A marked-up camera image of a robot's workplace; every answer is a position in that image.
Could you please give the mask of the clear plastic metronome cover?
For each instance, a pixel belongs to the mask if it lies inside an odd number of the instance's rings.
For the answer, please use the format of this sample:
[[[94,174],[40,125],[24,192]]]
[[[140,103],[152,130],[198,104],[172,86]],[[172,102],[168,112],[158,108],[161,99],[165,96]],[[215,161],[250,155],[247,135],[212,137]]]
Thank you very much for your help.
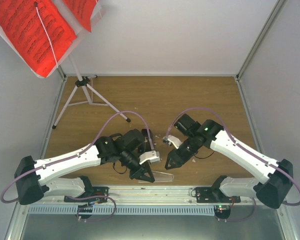
[[[146,182],[143,180],[138,180],[139,183],[170,183],[174,180],[174,175],[172,173],[166,173],[161,171],[152,171],[155,181]]]

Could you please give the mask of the black metronome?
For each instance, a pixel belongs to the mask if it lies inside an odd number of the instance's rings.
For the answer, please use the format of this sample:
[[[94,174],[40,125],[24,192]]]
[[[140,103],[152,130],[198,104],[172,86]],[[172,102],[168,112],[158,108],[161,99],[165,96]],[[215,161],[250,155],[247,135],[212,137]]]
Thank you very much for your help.
[[[145,143],[145,148],[147,149],[151,149],[151,145],[150,145],[150,139],[153,143],[153,145],[155,145],[154,143],[154,136],[151,130],[149,130],[149,134],[148,134],[148,130],[146,128],[143,128],[141,130],[142,135],[144,136],[144,143]]]

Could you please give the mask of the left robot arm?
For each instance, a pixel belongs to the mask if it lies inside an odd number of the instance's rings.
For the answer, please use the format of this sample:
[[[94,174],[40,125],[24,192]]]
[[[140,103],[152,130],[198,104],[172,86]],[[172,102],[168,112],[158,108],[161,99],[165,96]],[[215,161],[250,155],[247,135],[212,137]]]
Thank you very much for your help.
[[[159,160],[159,152],[150,146],[146,129],[133,129],[126,134],[101,136],[78,150],[46,159],[21,159],[15,173],[18,202],[30,205],[46,197],[64,196],[72,201],[88,202],[95,193],[87,176],[64,178],[89,167],[120,162],[129,170],[129,178],[153,183],[150,164]]]

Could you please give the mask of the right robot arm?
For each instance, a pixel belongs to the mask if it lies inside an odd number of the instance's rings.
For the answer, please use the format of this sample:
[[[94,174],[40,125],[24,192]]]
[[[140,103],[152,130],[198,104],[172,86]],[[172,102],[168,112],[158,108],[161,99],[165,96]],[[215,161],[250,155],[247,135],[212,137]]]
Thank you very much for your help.
[[[290,161],[279,161],[263,155],[211,119],[200,124],[183,114],[174,127],[187,138],[185,141],[173,135],[163,138],[165,144],[174,146],[168,153],[166,170],[182,167],[200,148],[205,147],[226,156],[252,175],[250,178],[218,177],[211,186],[213,200],[222,203],[230,197],[256,198],[272,209],[278,209],[283,204],[293,186],[293,164]]]

